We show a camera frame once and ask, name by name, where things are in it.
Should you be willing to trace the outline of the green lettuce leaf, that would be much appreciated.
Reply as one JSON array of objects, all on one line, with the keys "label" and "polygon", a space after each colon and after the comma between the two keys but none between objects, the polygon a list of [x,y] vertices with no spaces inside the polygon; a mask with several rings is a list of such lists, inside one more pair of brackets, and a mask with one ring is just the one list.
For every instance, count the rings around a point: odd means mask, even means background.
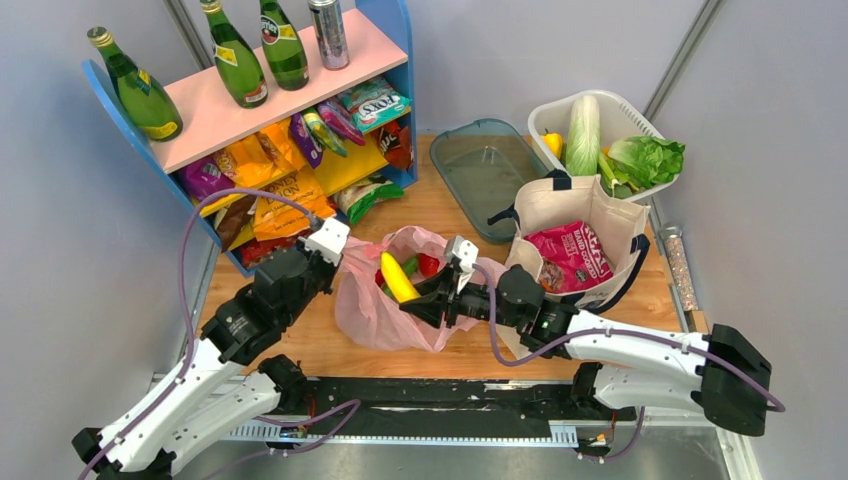
[{"label": "green lettuce leaf", "polygon": [[669,183],[683,170],[682,143],[652,136],[631,136],[614,142],[608,156],[639,189]]}]

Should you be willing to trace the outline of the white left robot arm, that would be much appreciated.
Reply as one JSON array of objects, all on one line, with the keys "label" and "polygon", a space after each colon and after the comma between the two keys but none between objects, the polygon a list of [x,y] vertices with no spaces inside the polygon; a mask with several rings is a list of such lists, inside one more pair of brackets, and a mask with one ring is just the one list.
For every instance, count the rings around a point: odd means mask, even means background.
[{"label": "white left robot arm", "polygon": [[252,283],[217,309],[193,351],[154,390],[113,423],[73,438],[83,472],[100,479],[170,479],[249,419],[275,408],[298,411],[306,378],[283,355],[264,360],[212,403],[204,401],[280,341],[317,294],[330,293],[347,239],[328,221],[258,267]]}]

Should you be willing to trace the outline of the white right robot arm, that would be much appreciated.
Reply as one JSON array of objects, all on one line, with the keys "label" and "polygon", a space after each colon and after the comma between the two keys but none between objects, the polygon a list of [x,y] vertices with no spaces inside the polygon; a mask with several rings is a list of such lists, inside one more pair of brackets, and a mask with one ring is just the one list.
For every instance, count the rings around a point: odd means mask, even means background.
[{"label": "white right robot arm", "polygon": [[660,407],[702,414],[714,425],[760,437],[768,413],[785,405],[769,390],[772,366],[736,328],[707,333],[637,327],[549,300],[544,288],[515,265],[497,281],[470,282],[457,265],[417,285],[404,284],[402,311],[433,327],[465,316],[491,328],[512,327],[529,353],[580,363],[571,403],[584,417],[607,408]]}]

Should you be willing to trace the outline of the red pomegranate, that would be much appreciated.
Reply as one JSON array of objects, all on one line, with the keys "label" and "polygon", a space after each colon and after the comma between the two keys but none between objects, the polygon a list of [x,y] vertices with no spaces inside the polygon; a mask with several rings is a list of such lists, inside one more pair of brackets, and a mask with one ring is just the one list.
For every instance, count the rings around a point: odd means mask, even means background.
[{"label": "red pomegranate", "polygon": [[425,253],[418,253],[418,270],[424,278],[432,278],[440,271],[440,260]]}]

